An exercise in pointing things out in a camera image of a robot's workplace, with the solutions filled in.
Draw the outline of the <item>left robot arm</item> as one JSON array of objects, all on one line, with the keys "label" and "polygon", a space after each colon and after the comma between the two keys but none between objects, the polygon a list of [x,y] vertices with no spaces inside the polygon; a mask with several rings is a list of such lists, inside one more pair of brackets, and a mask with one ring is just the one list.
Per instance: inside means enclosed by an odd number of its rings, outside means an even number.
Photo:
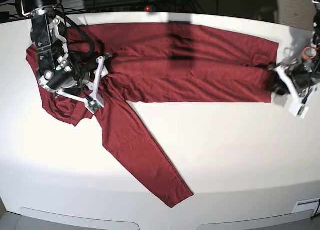
[{"label": "left robot arm", "polygon": [[289,111],[304,118],[309,110],[308,102],[320,84],[320,0],[312,0],[316,8],[313,18],[314,33],[310,42],[295,57],[269,66],[274,79],[268,89],[278,95],[291,95]]}]

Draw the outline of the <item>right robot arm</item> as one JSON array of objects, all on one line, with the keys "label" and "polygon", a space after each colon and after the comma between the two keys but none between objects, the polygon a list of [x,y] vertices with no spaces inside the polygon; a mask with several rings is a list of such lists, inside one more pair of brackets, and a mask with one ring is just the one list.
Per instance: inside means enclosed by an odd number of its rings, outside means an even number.
[{"label": "right robot arm", "polygon": [[[92,114],[104,107],[98,90],[101,78],[109,73],[105,61],[111,55],[104,52],[103,42],[93,40],[66,15],[62,0],[21,0],[21,10],[31,19],[38,84],[56,96],[84,103]],[[68,26],[80,34],[88,51],[69,49]]]}]

